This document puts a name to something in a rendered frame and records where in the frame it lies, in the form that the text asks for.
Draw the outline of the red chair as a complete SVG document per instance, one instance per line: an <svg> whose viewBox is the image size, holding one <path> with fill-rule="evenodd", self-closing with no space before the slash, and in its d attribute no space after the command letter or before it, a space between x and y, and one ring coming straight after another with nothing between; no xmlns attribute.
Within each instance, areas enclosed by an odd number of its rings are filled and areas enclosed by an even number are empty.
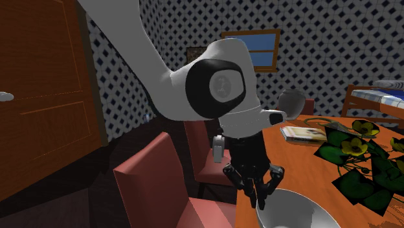
<svg viewBox="0 0 404 228"><path fill-rule="evenodd" d="M230 162L230 153L224 150L221 163L215 163L212 148L208 142L208 134L204 121L184 121L194 178L199 183L197 197L202 199L207 189L218 201L223 201L209 185L232 187L232 183L223 173L224 166Z"/></svg>
<svg viewBox="0 0 404 228"><path fill-rule="evenodd" d="M235 205L188 196L183 168L165 132L113 173L131 228L235 228Z"/></svg>
<svg viewBox="0 0 404 228"><path fill-rule="evenodd" d="M313 115L315 107L315 101L312 98L307 98L303 110L300 112L301 115Z"/></svg>

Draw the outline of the pale book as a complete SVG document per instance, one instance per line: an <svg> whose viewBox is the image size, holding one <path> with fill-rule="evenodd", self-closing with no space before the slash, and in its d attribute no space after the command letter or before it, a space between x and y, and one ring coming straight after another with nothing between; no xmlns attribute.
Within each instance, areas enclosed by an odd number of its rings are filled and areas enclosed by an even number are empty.
<svg viewBox="0 0 404 228"><path fill-rule="evenodd" d="M286 141L322 144L327 141L326 133L318 128L284 126L280 132Z"/></svg>

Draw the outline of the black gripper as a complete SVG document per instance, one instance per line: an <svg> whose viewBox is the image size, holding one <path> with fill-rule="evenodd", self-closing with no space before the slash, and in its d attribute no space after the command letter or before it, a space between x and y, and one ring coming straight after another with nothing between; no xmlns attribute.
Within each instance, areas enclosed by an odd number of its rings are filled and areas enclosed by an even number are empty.
<svg viewBox="0 0 404 228"><path fill-rule="evenodd" d="M262 131L239 139L227 137L225 142L229 147L230 163L224 166L223 173L249 197L252 208L256 208L258 200L259 209L264 210L267 196L275 191L284 178L284 168L269 164ZM268 170L271 179L264 183L263 176ZM252 179L256 179L256 192Z"/></svg>

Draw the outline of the dark wall picture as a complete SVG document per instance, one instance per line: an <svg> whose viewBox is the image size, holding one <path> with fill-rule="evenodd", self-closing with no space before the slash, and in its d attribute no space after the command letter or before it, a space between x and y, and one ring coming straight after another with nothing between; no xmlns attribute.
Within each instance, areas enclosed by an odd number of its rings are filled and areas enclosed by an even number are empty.
<svg viewBox="0 0 404 228"><path fill-rule="evenodd" d="M196 58L201 56L207 47L187 47L186 48L186 64L194 61Z"/></svg>

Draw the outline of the wooden framed window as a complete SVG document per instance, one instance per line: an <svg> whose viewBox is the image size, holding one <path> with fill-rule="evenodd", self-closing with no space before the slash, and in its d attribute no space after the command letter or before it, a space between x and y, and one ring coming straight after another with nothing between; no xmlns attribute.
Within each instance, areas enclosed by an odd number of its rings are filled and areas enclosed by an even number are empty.
<svg viewBox="0 0 404 228"><path fill-rule="evenodd" d="M246 44L256 73L276 73L280 32L279 28L231 31L222 32L221 37L237 38Z"/></svg>

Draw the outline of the wooden bed with blue bedding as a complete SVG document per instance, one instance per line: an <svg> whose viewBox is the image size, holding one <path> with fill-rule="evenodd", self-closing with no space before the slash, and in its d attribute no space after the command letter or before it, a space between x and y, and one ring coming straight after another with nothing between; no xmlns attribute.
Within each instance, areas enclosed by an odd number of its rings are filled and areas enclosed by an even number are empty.
<svg viewBox="0 0 404 228"><path fill-rule="evenodd" d="M394 117L365 117L372 122L388 122L398 124L404 129L404 98L390 95L386 91L404 92L404 80L378 80L372 86L350 84L346 91L341 117L347 117L349 109L371 109Z"/></svg>

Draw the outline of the yellow flower plant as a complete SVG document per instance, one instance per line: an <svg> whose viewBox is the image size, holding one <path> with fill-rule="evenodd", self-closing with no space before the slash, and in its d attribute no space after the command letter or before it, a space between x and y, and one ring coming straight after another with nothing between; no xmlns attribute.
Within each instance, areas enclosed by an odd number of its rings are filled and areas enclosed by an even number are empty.
<svg viewBox="0 0 404 228"><path fill-rule="evenodd" d="M317 157L346 170L332 181L352 204L360 203L383 216L392 200L404 203L404 138L391 138L390 145L399 157L391 158L374 139L379 126L367 120L354 120L347 127L326 119L326 142L315 152Z"/></svg>

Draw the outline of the brown wooden door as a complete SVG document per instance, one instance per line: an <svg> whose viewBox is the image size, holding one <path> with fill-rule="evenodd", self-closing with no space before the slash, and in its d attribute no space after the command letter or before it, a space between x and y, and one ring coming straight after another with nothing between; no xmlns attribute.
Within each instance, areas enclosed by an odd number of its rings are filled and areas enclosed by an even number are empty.
<svg viewBox="0 0 404 228"><path fill-rule="evenodd" d="M0 0L0 201L107 144L78 0Z"/></svg>

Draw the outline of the orange wooden table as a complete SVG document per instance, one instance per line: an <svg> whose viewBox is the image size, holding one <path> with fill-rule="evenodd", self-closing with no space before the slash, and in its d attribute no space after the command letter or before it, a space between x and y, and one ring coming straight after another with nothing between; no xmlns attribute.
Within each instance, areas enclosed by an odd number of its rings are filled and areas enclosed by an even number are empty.
<svg viewBox="0 0 404 228"><path fill-rule="evenodd" d="M352 205L331 183L339 177L337 167L313 155L320 145L284 140L280 133L281 126L324 130L317 123L325 121L313 120L309 122L310 126L304 124L304 119L312 117L300 115L296 120L263 130L267 156L272 163L286 170L278 187L298 192L315 201L336 219L341 228L404 228L404 203L392 199L383 217L361 204ZM382 126L379 128L381 133L374 140L386 151L391 150L391 137L404 137ZM255 209L251 208L250 199L243 191L238 191L237 195L235 228L260 228Z"/></svg>

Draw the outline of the grey round vase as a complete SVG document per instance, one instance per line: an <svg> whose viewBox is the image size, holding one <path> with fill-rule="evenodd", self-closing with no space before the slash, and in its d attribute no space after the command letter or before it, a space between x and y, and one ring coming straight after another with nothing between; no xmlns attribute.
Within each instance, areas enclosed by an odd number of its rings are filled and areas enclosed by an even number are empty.
<svg viewBox="0 0 404 228"><path fill-rule="evenodd" d="M306 98L296 89L284 89L278 98L278 109L286 113L286 120L295 120L302 112Z"/></svg>

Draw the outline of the white bowl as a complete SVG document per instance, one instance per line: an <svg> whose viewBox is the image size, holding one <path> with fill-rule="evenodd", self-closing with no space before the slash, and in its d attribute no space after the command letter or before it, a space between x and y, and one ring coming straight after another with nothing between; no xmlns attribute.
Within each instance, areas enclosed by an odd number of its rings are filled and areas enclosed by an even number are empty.
<svg viewBox="0 0 404 228"><path fill-rule="evenodd" d="M257 206L260 228L341 228L337 221L311 199L291 190L277 188Z"/></svg>

